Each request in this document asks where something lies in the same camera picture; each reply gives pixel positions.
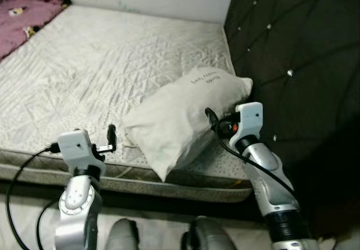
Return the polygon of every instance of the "black cable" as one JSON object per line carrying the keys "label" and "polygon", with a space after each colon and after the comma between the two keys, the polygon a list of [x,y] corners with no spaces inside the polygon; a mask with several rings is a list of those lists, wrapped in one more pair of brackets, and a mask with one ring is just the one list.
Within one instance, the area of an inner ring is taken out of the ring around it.
{"label": "black cable", "polygon": [[42,154],[43,152],[47,152],[50,151],[49,148],[45,148],[39,152],[37,152],[36,154],[33,154],[28,160],[26,160],[19,168],[19,170],[17,171],[17,173],[15,174],[15,176],[12,178],[9,187],[7,188],[6,191],[6,199],[5,199],[5,204],[6,204],[6,216],[7,216],[7,220],[9,222],[11,231],[17,241],[17,243],[19,244],[19,246],[23,249],[23,250],[30,250],[25,243],[21,240],[19,234],[16,231],[14,222],[12,220],[12,216],[11,216],[11,211],[10,211],[10,195],[12,193],[12,190],[14,188],[14,185],[17,181],[17,178],[19,177],[20,173],[23,171],[23,169],[39,154]]}
{"label": "black cable", "polygon": [[230,154],[242,159],[244,162],[253,165],[254,167],[256,167],[257,169],[261,170],[262,172],[264,172],[265,174],[267,174],[268,176],[270,176],[272,179],[274,179],[276,182],[278,182],[281,186],[283,186],[287,191],[289,191],[289,193],[291,195],[294,196],[294,198],[296,198],[296,194],[295,192],[283,181],[281,180],[278,176],[276,176],[274,173],[272,173],[271,171],[267,170],[266,168],[264,168],[263,166],[257,164],[256,162],[250,160],[249,158],[242,156],[241,154],[233,151],[232,149],[230,149],[228,146],[226,146],[226,144],[221,140],[220,136],[219,136],[219,125],[221,122],[227,121],[228,118],[225,117],[221,120],[218,120],[218,122],[216,123],[215,126],[215,137],[217,139],[217,141],[220,143],[220,145],[226,150],[228,151]]}
{"label": "black cable", "polygon": [[39,214],[37,220],[36,220],[36,243],[38,244],[38,248],[39,250],[44,250],[43,245],[41,243],[41,238],[40,238],[40,222],[41,222],[41,217],[43,216],[43,214],[45,213],[46,209],[50,206],[52,206],[53,204],[55,204],[56,202],[58,202],[60,199],[60,197],[57,197],[56,199],[53,199],[52,201],[50,201],[48,204],[46,204],[41,213]]}

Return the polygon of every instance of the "mattress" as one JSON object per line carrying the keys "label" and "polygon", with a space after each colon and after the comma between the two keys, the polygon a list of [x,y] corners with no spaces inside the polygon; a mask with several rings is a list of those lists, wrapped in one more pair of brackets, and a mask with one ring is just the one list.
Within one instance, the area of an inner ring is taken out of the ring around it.
{"label": "mattress", "polygon": [[[0,62],[0,178],[60,133],[87,129],[100,146],[114,124],[118,149],[106,155],[105,188],[192,198],[160,189],[177,185],[203,200],[242,200],[250,188],[241,163],[215,144],[162,184],[141,151],[122,143],[122,116],[196,66],[234,74],[221,25],[70,6]],[[45,155],[20,179],[63,184],[66,171],[60,156]],[[201,198],[199,189],[224,196]]]}

